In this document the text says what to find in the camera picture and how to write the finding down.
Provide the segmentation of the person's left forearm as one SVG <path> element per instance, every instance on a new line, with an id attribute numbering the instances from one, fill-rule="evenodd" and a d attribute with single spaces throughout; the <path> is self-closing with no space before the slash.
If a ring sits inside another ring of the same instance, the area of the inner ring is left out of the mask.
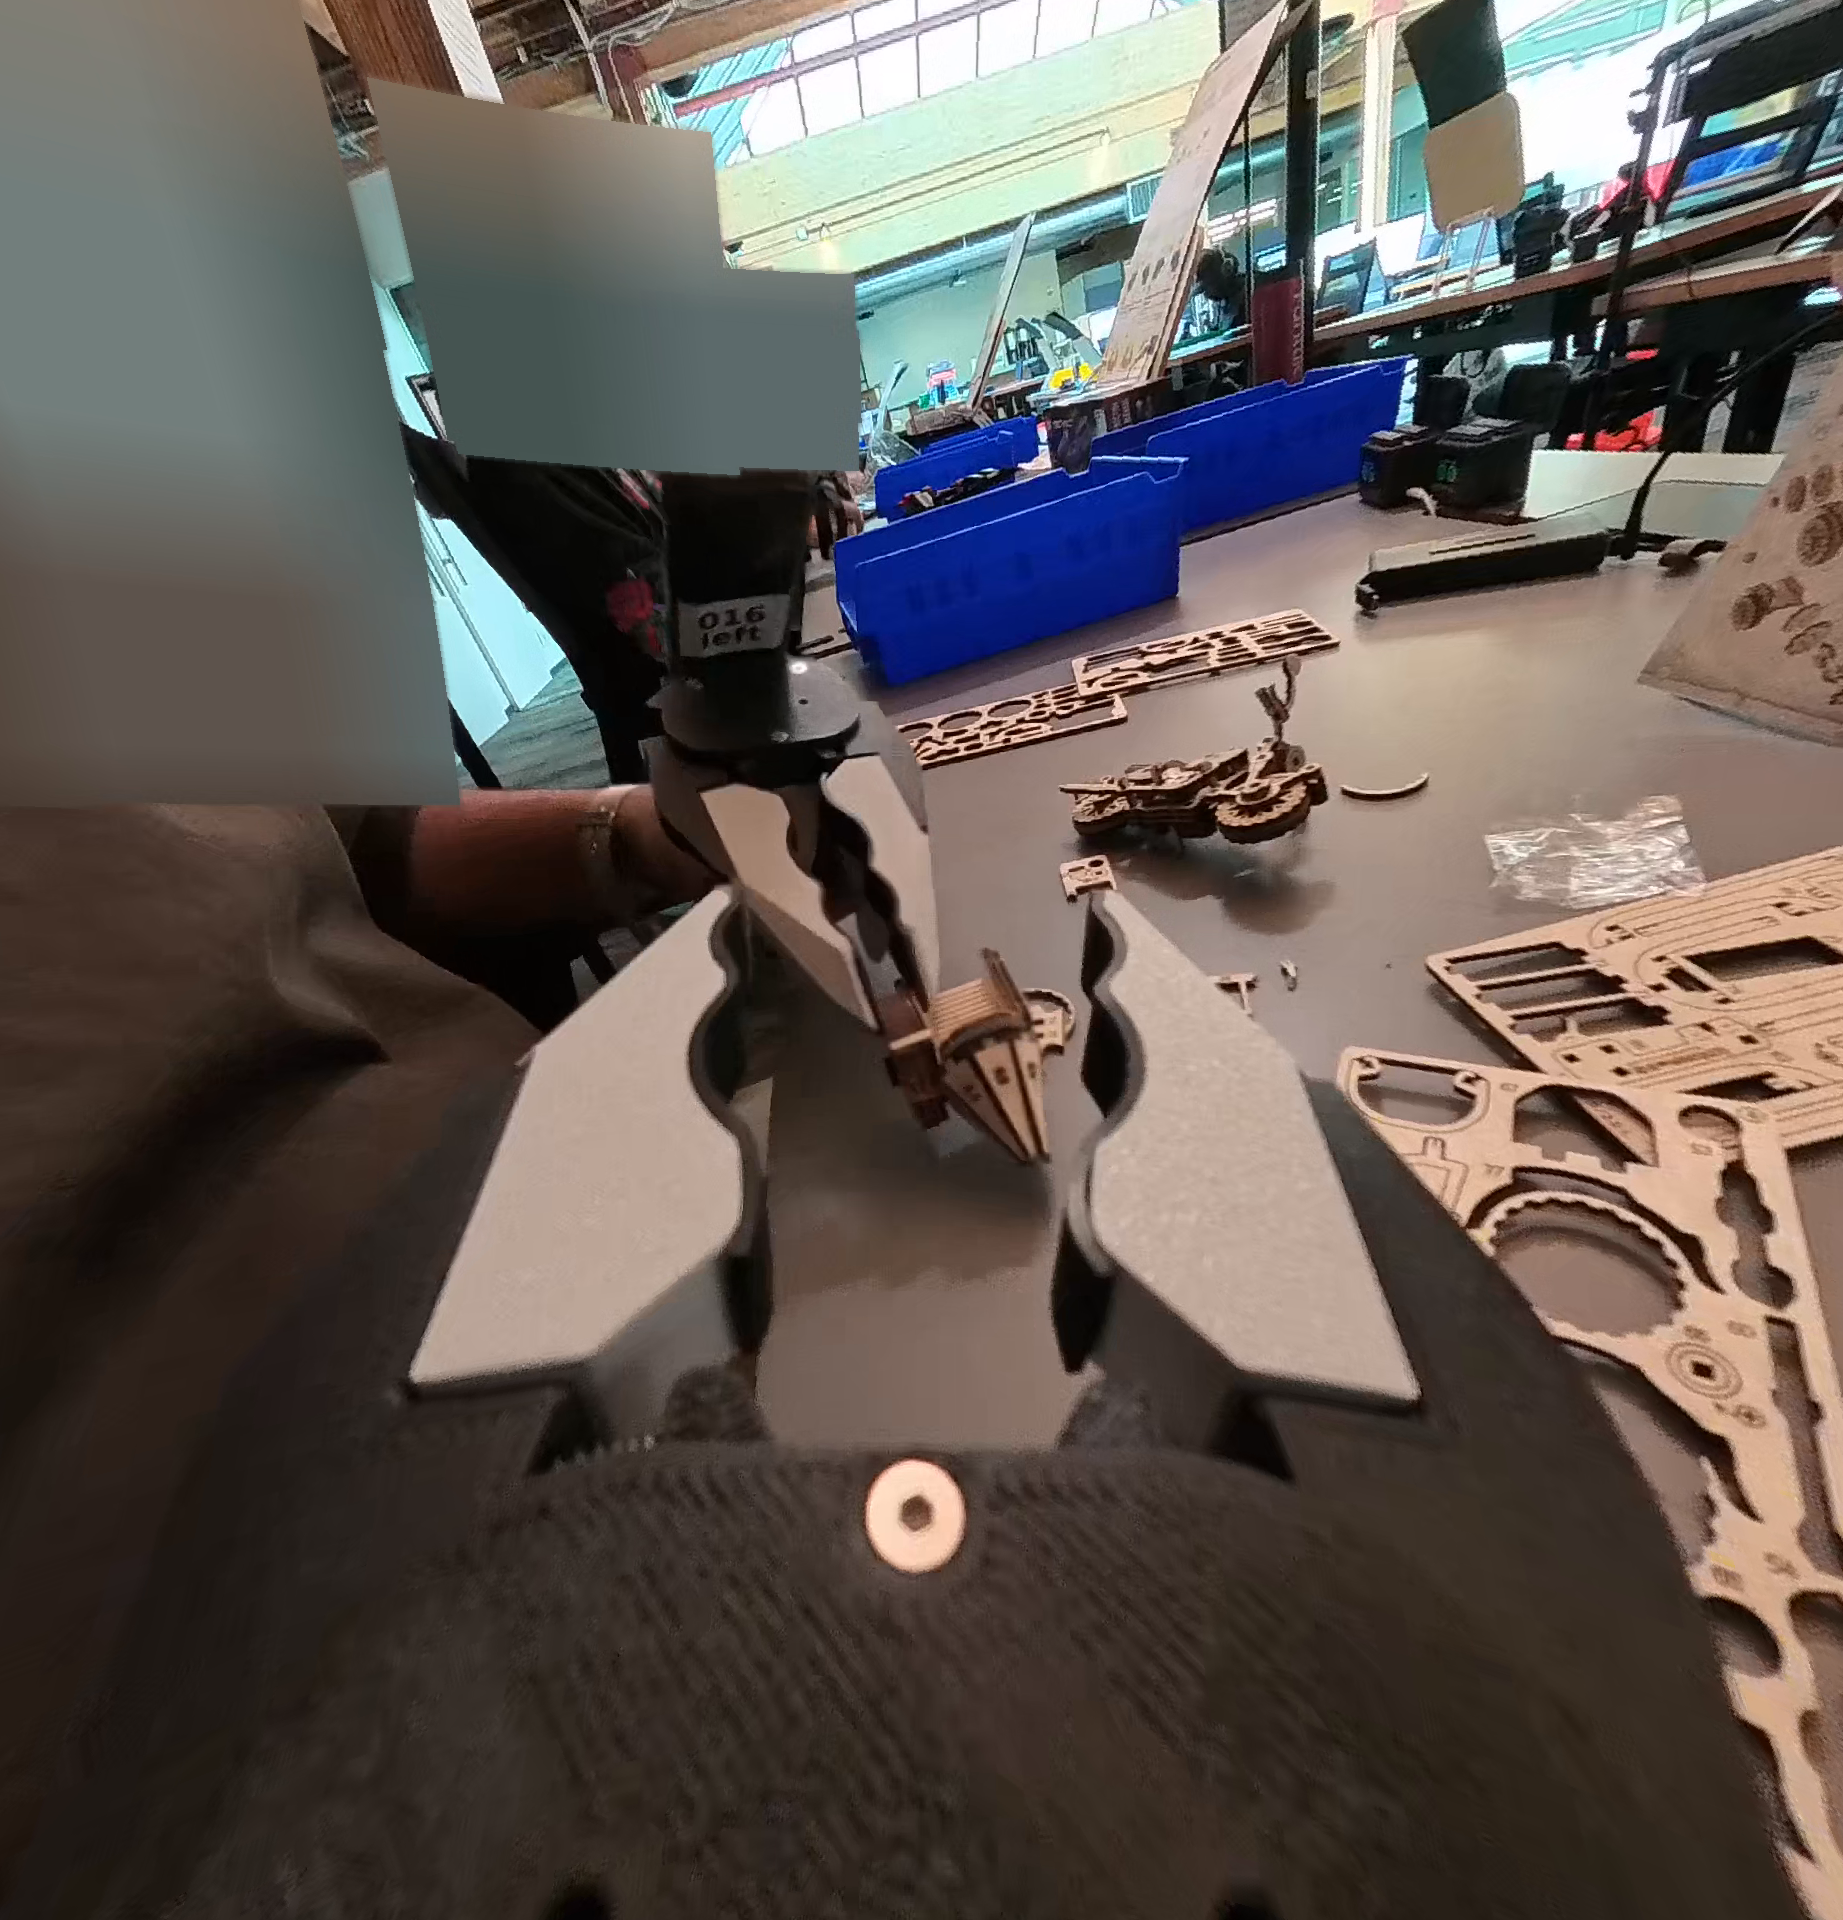
<path id="1" fill-rule="evenodd" d="M 626 930 L 718 883 L 668 831 L 646 782 L 478 788 L 454 805 L 332 818 L 376 919 L 414 945 Z"/>

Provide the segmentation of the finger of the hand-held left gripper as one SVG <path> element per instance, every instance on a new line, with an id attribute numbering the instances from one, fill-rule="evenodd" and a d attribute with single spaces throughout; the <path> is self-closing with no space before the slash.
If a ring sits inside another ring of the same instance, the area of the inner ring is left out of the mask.
<path id="1" fill-rule="evenodd" d="M 933 852 L 925 820 L 884 756 L 848 756 L 830 771 L 830 807 L 862 843 L 868 899 L 901 979 L 927 1001 L 939 992 Z"/>
<path id="2" fill-rule="evenodd" d="M 882 1004 L 856 938 L 840 924 L 868 910 L 894 949 L 894 888 L 882 870 L 858 791 L 842 777 L 700 791 L 720 862 L 750 917 L 860 1025 L 886 1038 Z"/>

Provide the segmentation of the leaning wooden board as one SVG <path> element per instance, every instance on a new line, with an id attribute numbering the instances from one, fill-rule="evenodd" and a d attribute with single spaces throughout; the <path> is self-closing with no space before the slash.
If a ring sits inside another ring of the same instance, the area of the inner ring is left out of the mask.
<path id="1" fill-rule="evenodd" d="M 1221 158 L 1301 9 L 1303 3 L 1271 3 L 1205 70 L 1127 263 L 1099 385 L 1113 389 L 1163 375 L 1203 250 L 1203 209 Z"/>

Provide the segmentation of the black stand pole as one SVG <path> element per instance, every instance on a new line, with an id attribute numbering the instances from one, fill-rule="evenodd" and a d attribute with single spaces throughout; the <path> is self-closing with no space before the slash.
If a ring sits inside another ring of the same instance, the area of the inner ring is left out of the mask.
<path id="1" fill-rule="evenodd" d="M 1285 44 L 1283 240 L 1287 277 L 1287 346 L 1281 377 L 1299 384 L 1307 372 L 1315 326 L 1319 3 L 1289 6 Z"/>

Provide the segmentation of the person's brown shirt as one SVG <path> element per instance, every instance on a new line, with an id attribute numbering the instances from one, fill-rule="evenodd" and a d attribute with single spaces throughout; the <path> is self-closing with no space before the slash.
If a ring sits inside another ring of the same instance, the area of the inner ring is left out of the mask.
<path id="1" fill-rule="evenodd" d="M 224 1381 L 536 1035 L 334 807 L 0 807 L 0 1899 Z"/>

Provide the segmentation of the paper instruction booklet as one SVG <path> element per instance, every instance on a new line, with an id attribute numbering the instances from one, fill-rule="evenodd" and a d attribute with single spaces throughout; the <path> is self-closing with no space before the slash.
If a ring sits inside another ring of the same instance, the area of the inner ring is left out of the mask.
<path id="1" fill-rule="evenodd" d="M 1843 749 L 1843 357 L 1639 681 Z"/>

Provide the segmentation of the blue plastic bin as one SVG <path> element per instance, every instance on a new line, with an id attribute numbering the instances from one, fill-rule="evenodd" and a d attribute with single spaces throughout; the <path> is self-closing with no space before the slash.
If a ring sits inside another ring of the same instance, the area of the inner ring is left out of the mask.
<path id="1" fill-rule="evenodd" d="M 907 686 L 1171 599 L 1185 467 L 1103 456 L 840 539 L 838 608 L 870 675 Z"/>
<path id="2" fill-rule="evenodd" d="M 913 494 L 941 497 L 985 472 L 1019 472 L 1041 454 L 1041 428 L 1033 413 L 1011 415 L 953 436 L 935 436 L 907 457 L 882 466 L 874 475 L 874 514 L 901 517 Z"/>
<path id="3" fill-rule="evenodd" d="M 1093 459 L 1175 459 L 1181 535 L 1351 490 L 1367 437 L 1395 425 L 1407 356 L 1319 367 L 1093 437 Z"/>

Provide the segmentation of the black battery charger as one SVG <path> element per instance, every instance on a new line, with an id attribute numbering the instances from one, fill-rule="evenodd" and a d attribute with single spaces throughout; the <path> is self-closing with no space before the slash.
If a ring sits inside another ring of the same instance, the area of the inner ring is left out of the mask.
<path id="1" fill-rule="evenodd" d="M 1437 516 L 1435 472 L 1445 430 L 1431 424 L 1371 431 L 1359 454 L 1357 494 L 1377 511 L 1421 510 Z"/>
<path id="2" fill-rule="evenodd" d="M 1525 420 L 1475 418 L 1435 442 L 1431 492 L 1443 516 L 1515 510 L 1531 473 L 1541 430 Z"/>

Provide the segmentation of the clear plastic bag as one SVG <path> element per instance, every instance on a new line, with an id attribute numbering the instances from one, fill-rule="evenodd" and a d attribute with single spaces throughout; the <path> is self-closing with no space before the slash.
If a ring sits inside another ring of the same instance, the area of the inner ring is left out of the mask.
<path id="1" fill-rule="evenodd" d="M 1671 793 L 1643 796 L 1607 818 L 1571 809 L 1487 828 L 1483 847 L 1497 891 L 1569 913 L 1705 883 L 1683 805 Z"/>

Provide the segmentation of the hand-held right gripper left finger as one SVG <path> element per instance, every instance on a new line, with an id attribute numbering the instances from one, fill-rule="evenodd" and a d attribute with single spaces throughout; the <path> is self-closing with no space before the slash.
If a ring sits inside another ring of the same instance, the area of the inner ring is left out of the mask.
<path id="1" fill-rule="evenodd" d="M 742 1080 L 744 911 L 720 886 L 534 1048 L 408 1366 L 424 1400 L 552 1386 L 604 1442 L 754 1356 L 774 1307 Z"/>

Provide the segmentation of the wooden cart body assembly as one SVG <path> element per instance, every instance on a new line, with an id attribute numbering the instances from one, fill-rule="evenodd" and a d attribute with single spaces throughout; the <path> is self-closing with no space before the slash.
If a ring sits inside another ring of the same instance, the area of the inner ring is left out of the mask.
<path id="1" fill-rule="evenodd" d="M 1021 985 L 995 947 L 981 947 L 981 972 L 929 1001 L 947 1068 L 949 1109 L 1021 1163 L 1051 1159 L 1047 1060 L 1029 1032 Z"/>

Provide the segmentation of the wooden motorcycle model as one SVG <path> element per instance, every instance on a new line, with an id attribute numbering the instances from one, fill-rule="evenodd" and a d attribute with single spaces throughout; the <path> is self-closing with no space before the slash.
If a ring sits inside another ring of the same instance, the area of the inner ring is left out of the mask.
<path id="1" fill-rule="evenodd" d="M 1199 758 L 1129 764 L 1101 779 L 1061 784 L 1075 834 L 1095 843 L 1121 830 L 1175 834 L 1181 842 L 1219 836 L 1247 847 L 1303 828 L 1329 802 L 1323 767 L 1287 736 L 1299 660 L 1257 688 L 1269 731 L 1241 748 Z"/>

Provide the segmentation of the cream and black hanging panel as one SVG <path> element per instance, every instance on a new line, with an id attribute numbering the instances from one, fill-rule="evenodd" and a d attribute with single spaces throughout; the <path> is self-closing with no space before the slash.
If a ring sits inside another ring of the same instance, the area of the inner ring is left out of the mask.
<path id="1" fill-rule="evenodd" d="M 1449 232 L 1509 212 L 1523 189 L 1517 102 L 1491 2 L 1439 2 L 1401 28 L 1425 116 L 1429 216 Z"/>

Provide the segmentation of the wooden sheet with rectangular cutouts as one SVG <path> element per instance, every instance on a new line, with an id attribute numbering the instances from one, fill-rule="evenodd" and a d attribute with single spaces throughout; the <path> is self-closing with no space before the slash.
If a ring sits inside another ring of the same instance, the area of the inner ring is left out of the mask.
<path id="1" fill-rule="evenodd" d="M 1843 845 L 1425 968 L 1623 1145 L 1631 1092 L 1749 1106 L 1787 1148 L 1843 1140 Z"/>

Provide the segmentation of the black power strip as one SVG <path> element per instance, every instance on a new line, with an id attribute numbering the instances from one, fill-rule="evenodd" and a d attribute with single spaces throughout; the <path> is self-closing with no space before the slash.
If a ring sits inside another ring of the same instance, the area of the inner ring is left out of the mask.
<path id="1" fill-rule="evenodd" d="M 1539 523 L 1483 537 L 1387 546 L 1369 556 L 1355 584 L 1355 608 L 1373 615 L 1421 599 L 1583 578 L 1605 564 L 1609 548 L 1611 535 L 1597 523 Z"/>

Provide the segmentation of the wooden sheet with gear cutout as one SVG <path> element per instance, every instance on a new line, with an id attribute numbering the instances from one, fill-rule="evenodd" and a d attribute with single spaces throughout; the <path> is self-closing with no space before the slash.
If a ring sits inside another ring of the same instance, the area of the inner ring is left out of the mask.
<path id="1" fill-rule="evenodd" d="M 1703 1604 L 1767 1644 L 1733 1666 L 1765 1751 L 1777 1851 L 1807 1916 L 1843 1916 L 1843 1815 L 1823 1749 L 1833 1688 L 1807 1610 L 1843 1619 L 1843 1389 L 1789 1156 L 1719 1094 L 1615 1090 L 1531 1068 L 1347 1048 L 1337 1085 L 1487 1253 L 1535 1232 L 1631 1236 L 1665 1290 L 1639 1329 L 1539 1307 L 1577 1356 L 1645 1388 L 1701 1442 Z"/>

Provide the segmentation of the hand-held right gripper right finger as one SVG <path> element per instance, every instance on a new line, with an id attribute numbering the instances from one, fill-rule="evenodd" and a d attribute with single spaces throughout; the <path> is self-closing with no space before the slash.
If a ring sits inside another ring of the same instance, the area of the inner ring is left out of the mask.
<path id="1" fill-rule="evenodd" d="M 1223 1452 L 1283 1404 L 1409 1418 L 1421 1389 L 1291 1056 L 1129 898 L 1087 901 L 1059 1356 Z"/>

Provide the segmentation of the grey desk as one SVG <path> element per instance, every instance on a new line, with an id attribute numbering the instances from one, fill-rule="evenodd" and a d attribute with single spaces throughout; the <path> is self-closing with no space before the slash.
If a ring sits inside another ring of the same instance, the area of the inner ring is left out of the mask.
<path id="1" fill-rule="evenodd" d="M 1147 636 L 1263 611 L 1309 611 L 1339 648 L 1301 665 L 1293 736 L 1333 799 L 1267 852 L 1199 843 L 1125 852 L 1119 888 L 1205 972 L 1259 978 L 1263 1024 L 1305 1072 L 1389 1046 L 1499 1057 L 1429 981 L 1425 956 L 1563 917 L 1495 889 L 1487 828 L 1571 809 L 1613 815 L 1651 796 L 1683 805 L 1709 877 L 1843 845 L 1843 749 L 1749 728 L 1639 686 L 1693 579 L 1653 564 L 1541 587 L 1355 609 L 1381 531 L 1351 497 L 1187 548 L 1177 603 L 1107 622 L 899 689 L 897 716 L 979 705 L 1065 678 L 1067 662 Z M 1131 760 L 1197 756 L 1265 731 L 1251 688 L 1221 675 L 1135 696 L 1115 730 L 933 769 L 941 954 L 955 979 L 997 947 L 1025 985 L 1077 996 L 1083 908 L 1057 868 L 1073 856 L 1057 784 Z M 1353 804 L 1341 782 L 1429 774 L 1425 793 Z M 1277 960 L 1297 962 L 1287 992 Z M 790 1444 L 925 1442 L 1029 1447 L 1053 1440 L 1079 1377 L 1049 1327 L 1049 1268 L 1069 1148 L 1093 1123 L 1077 1056 L 1049 1076 L 1055 1169 L 993 1153 L 955 1128 L 917 1131 L 860 1032 L 796 999 L 774 1080 L 782 1123 L 774 1199 L 776 1312 L 760 1400 Z M 1843 1140 L 1793 1161 L 1797 1205 L 1843 1384 Z M 1509 1271 L 1531 1299 L 1627 1329 L 1651 1304 L 1639 1252 L 1541 1230 Z M 1811 1606 L 1803 1638 L 1829 1679 L 1823 1742 L 1843 1815 L 1843 1619 Z"/>

